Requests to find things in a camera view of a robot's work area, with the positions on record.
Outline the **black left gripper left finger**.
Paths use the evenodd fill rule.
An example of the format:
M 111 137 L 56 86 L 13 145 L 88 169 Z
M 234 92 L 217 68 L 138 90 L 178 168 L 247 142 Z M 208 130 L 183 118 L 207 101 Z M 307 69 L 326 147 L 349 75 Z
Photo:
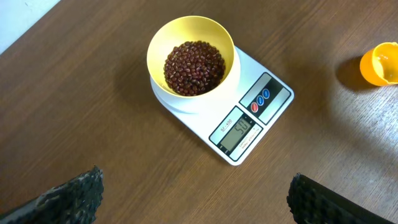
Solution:
M 93 223 L 103 192 L 103 171 L 95 166 L 1 214 L 1 223 Z

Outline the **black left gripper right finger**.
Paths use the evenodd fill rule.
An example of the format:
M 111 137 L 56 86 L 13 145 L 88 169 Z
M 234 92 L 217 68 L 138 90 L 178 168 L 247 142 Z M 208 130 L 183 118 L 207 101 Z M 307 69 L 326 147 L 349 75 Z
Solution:
M 290 183 L 287 203 L 299 224 L 392 224 L 300 173 Z

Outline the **yellow plastic measuring scoop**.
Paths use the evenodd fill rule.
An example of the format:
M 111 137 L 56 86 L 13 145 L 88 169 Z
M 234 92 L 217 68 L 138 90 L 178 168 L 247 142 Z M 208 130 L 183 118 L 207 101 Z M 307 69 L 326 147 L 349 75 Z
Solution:
M 396 85 L 397 42 L 377 45 L 363 55 L 359 67 L 363 78 L 372 85 Z

